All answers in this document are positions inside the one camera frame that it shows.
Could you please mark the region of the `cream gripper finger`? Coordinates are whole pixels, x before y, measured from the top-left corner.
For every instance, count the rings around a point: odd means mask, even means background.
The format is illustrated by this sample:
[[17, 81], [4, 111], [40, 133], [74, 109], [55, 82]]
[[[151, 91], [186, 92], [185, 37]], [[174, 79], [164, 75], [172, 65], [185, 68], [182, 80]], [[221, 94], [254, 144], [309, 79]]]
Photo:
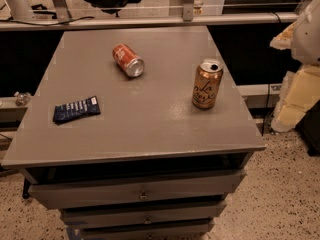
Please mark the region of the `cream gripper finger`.
[[296, 73], [288, 71], [279, 97], [271, 128], [276, 132], [288, 132], [320, 100], [320, 67], [302, 65]]
[[281, 33], [271, 40], [270, 46], [278, 50], [290, 49], [292, 46], [294, 27], [295, 23], [286, 27]]

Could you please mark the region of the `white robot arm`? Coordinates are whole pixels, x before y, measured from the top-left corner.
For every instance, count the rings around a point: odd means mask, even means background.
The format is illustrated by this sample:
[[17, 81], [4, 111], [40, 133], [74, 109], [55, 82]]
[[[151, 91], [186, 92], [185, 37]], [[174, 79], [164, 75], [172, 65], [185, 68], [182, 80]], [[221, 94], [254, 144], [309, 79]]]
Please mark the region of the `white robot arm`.
[[288, 132], [320, 100], [320, 0], [312, 0], [270, 46], [290, 49], [292, 58], [301, 63], [296, 73], [284, 77], [271, 121], [274, 131]]

